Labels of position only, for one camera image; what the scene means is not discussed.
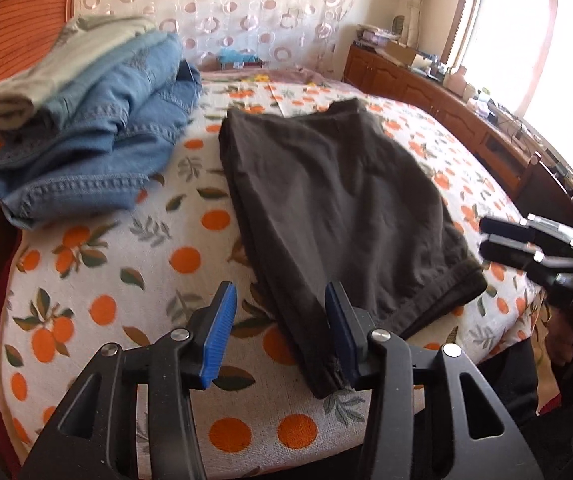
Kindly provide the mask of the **person's right hand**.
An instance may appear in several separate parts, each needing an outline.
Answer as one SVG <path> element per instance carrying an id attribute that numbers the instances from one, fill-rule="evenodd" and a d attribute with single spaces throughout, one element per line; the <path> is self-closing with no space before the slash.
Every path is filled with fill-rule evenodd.
<path id="1" fill-rule="evenodd" d="M 573 320 L 571 315 L 553 309 L 547 324 L 545 346 L 549 360 L 556 366 L 564 366 L 573 360 Z"/>

